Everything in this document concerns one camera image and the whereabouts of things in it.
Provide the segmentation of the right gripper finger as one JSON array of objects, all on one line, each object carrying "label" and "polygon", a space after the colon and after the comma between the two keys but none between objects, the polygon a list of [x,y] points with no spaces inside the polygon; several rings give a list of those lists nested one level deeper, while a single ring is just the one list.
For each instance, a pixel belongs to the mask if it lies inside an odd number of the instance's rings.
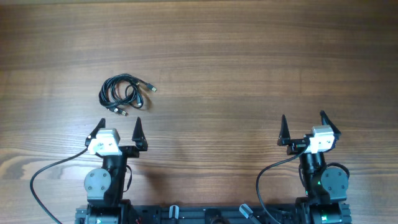
[{"label": "right gripper finger", "polygon": [[333,146],[335,146],[336,142],[340,139],[341,131],[331,122],[331,120],[323,110],[320,111],[320,116],[322,125],[329,125],[332,129],[335,138],[333,141]]},{"label": "right gripper finger", "polygon": [[280,133],[277,140],[278,146],[288,146],[290,144],[290,131],[287,124],[287,120],[285,115],[283,114],[281,117],[281,126],[280,126]]}]

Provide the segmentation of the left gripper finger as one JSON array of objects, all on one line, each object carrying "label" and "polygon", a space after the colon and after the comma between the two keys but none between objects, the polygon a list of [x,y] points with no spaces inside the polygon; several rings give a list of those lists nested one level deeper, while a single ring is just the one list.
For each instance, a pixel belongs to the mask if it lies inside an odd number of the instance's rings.
[{"label": "left gripper finger", "polygon": [[136,119],[136,124],[132,135],[132,141],[135,142],[136,147],[138,148],[139,151],[148,150],[148,143],[143,132],[142,121],[140,117]]},{"label": "left gripper finger", "polygon": [[101,118],[99,123],[94,128],[94,130],[92,130],[92,132],[87,136],[87,138],[85,140],[85,146],[89,146],[91,141],[96,138],[98,131],[101,128],[105,128],[105,127],[106,127],[106,120],[104,118]]}]

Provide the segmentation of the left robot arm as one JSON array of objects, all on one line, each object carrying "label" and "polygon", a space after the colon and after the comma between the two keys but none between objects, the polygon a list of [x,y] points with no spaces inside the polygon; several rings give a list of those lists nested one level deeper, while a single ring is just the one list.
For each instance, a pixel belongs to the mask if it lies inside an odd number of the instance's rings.
[{"label": "left robot arm", "polygon": [[129,199],[123,198],[131,185],[132,178],[125,182],[129,158],[138,158],[148,150],[148,143],[140,118],[132,134],[132,146],[120,146],[120,136],[115,128],[107,128],[103,118],[88,135],[85,146],[91,155],[102,158],[100,168],[91,170],[84,179],[88,205],[76,210],[75,223],[79,224],[128,224],[141,223]]}]

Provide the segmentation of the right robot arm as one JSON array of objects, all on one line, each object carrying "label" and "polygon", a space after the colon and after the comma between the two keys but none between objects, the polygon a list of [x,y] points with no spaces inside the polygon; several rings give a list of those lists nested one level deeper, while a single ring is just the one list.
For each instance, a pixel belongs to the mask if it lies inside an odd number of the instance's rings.
[{"label": "right robot arm", "polygon": [[300,181],[306,196],[295,201],[295,221],[307,224],[349,224],[352,222],[347,200],[349,170],[342,164],[326,163],[324,154],[335,148],[340,130],[324,111],[321,125],[301,139],[292,139],[286,117],[281,118],[278,146],[287,146],[287,155],[298,156]]}]

